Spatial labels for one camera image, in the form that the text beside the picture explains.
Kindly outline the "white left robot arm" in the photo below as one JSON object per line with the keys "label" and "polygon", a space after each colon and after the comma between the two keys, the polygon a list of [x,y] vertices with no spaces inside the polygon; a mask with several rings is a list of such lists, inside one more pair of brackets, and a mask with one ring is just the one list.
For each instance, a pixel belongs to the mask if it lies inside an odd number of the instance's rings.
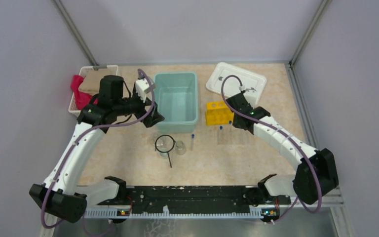
{"label": "white left robot arm", "polygon": [[85,214],[87,207],[107,200],[116,204],[127,201],[126,182],[116,177],[106,177],[91,186],[79,186],[79,178],[98,143],[111,127],[120,127],[119,116],[134,116],[136,122],[152,127],[164,120],[157,111],[153,80],[139,71],[132,92],[123,97],[124,79],[108,75],[101,79],[99,93],[81,110],[70,139],[57,165],[42,184],[31,186],[29,194],[41,208],[41,223],[47,228],[46,215],[75,223]]}

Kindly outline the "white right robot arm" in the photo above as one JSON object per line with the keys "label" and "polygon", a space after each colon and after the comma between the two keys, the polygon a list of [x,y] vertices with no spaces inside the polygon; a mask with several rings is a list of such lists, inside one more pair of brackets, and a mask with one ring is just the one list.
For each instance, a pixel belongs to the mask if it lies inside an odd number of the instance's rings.
{"label": "white right robot arm", "polygon": [[339,185],[335,158],[330,150],[319,150],[301,141],[284,129],[269,111],[262,107],[253,108],[242,92],[226,99],[226,105],[234,113],[233,127],[263,139],[296,172],[294,175],[269,175],[261,180],[260,201],[272,203],[277,196],[290,196],[311,205]]}

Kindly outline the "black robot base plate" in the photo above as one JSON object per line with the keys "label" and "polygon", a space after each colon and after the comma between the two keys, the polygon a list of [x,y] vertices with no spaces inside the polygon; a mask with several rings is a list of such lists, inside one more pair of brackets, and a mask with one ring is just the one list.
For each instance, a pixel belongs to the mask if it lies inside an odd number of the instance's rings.
{"label": "black robot base plate", "polygon": [[134,186],[100,203],[129,205],[133,214],[247,214],[251,207],[291,204],[287,196],[270,196],[258,186]]}

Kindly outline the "yellow test tube rack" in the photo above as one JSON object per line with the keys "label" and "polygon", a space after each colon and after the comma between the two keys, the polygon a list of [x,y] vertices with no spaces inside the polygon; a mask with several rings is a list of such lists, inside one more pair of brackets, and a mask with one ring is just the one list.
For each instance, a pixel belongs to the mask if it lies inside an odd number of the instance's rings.
{"label": "yellow test tube rack", "polygon": [[223,101],[208,102],[206,103],[206,125],[224,125],[233,122],[234,113]]}

